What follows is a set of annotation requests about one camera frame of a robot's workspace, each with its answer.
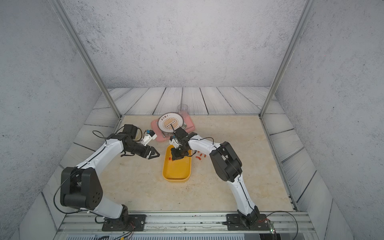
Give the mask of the yellow plastic storage box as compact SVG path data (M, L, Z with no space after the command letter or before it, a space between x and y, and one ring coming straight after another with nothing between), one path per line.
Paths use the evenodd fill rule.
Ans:
M181 160L169 161L169 157L172 157L172 147L172 145L169 145L166 150L163 177L171 183L184 183L188 181L191 176L192 158L184 157Z

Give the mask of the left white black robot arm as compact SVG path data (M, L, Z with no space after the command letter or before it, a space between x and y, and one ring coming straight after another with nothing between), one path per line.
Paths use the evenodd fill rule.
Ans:
M156 133L146 130L138 138L138 131L140 129L134 125L124 125L118 133L108 137L93 131L104 143L86 160L62 171L61 185L56 191L60 195L60 204L75 209L77 213L89 211L106 219L121 218L124 206L104 196L99 176L116 156L148 160L160 156L154 147L149 146L149 142L156 139Z

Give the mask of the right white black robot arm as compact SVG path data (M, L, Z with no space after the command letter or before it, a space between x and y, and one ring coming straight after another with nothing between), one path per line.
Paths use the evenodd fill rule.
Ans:
M212 137L203 138L197 133L187 133L184 129L174 130L170 137L172 160L187 157L189 152L200 152L211 158L218 177L227 182L237 203L240 224L249 230L259 220L260 211L252 201L246 188L242 162L228 142L216 143Z

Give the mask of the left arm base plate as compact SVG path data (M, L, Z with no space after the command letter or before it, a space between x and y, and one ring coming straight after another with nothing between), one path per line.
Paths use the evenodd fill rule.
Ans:
M142 232L145 228L146 215L123 215L119 219L106 219L103 232Z

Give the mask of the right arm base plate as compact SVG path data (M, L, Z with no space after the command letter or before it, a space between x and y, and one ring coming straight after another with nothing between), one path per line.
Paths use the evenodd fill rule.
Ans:
M228 231L270 231L267 220L251 221L240 214L227 214L226 221L222 223Z

